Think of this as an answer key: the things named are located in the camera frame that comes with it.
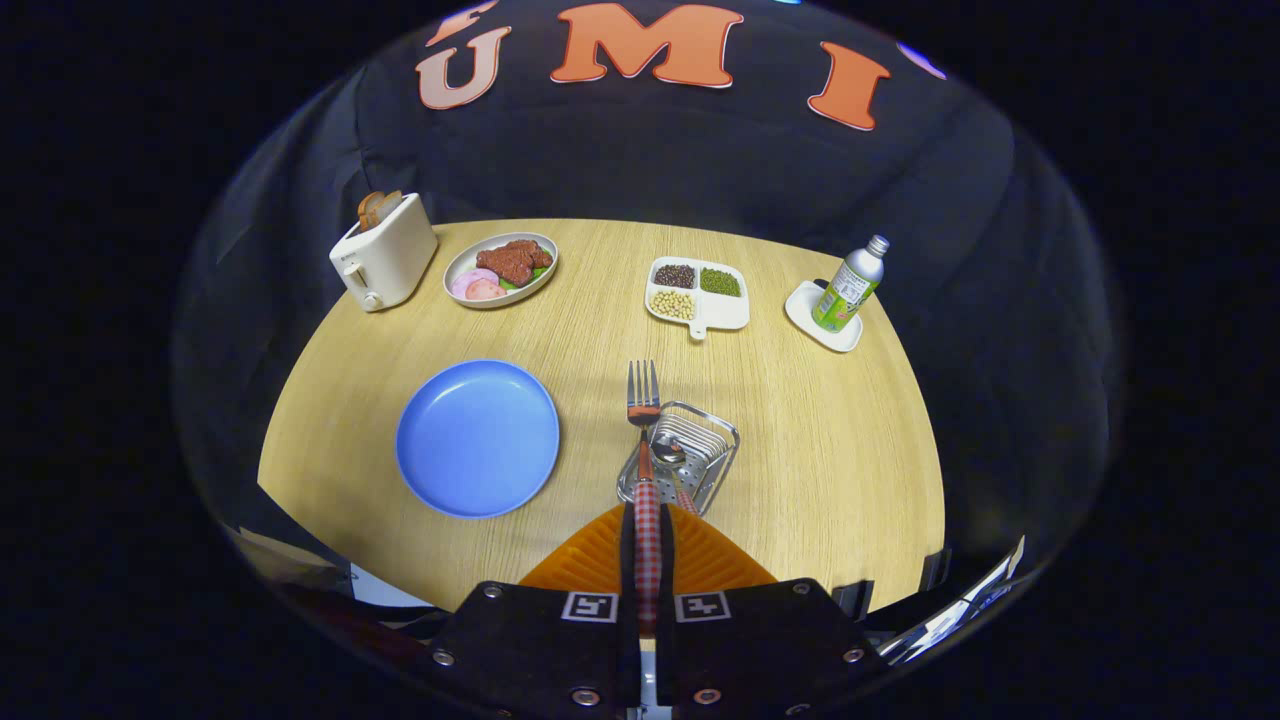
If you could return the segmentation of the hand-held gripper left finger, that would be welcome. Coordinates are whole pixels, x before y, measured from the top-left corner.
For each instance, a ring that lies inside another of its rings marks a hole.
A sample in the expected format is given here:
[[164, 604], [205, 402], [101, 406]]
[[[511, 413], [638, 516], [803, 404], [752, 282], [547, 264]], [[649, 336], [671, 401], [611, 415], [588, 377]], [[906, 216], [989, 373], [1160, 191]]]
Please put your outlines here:
[[425, 682], [472, 716], [626, 716], [639, 706], [634, 507], [603, 520], [611, 588], [476, 584], [431, 639]]

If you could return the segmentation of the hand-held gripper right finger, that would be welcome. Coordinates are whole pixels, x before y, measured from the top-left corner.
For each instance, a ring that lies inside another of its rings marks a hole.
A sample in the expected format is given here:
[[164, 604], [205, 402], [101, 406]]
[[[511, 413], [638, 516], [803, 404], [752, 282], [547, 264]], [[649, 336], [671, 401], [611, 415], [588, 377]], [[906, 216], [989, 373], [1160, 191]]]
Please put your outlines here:
[[694, 516], [660, 511], [657, 698], [675, 716], [840, 716], [881, 688], [888, 662], [808, 577], [680, 589]]

